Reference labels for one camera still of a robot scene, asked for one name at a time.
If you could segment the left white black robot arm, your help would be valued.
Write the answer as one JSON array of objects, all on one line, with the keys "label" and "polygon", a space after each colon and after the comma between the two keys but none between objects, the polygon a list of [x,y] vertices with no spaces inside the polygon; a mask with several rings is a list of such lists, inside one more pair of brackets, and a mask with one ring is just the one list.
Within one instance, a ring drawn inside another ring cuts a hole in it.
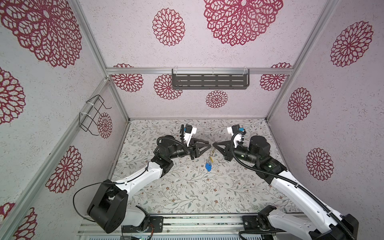
[{"label": "left white black robot arm", "polygon": [[200,157],[211,148],[208,141],[191,138],[188,143],[167,135],[157,139],[153,158],[134,174],[116,182],[101,182],[87,214],[105,233],[110,234],[122,226],[131,226],[139,232],[150,227],[150,214],[140,206],[129,207],[133,196],[152,182],[164,177],[174,166],[173,159]]}]

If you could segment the blue key tag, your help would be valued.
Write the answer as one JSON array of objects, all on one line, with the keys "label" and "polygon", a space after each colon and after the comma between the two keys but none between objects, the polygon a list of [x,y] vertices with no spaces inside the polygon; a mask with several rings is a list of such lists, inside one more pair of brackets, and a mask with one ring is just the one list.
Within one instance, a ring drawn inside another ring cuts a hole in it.
[{"label": "blue key tag", "polygon": [[206,170],[208,172],[210,172],[212,170],[212,164],[211,163],[206,163],[205,167],[206,167]]}]

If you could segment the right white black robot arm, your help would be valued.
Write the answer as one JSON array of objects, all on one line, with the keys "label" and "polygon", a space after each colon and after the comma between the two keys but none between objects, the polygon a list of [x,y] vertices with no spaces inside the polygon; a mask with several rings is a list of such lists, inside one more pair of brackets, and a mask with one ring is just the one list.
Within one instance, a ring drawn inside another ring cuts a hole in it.
[{"label": "right white black robot arm", "polygon": [[301,185],[288,169],[271,157],[270,144],[262,136],[253,136],[248,147],[243,145],[242,133],[231,140],[213,146],[225,160],[236,160],[241,166],[255,172],[270,186],[288,197],[308,218],[307,221],[288,216],[273,206],[267,206],[257,215],[259,227],[245,234],[287,232],[302,240],[355,240],[358,220],[350,214],[342,215],[332,209],[311,191]]}]

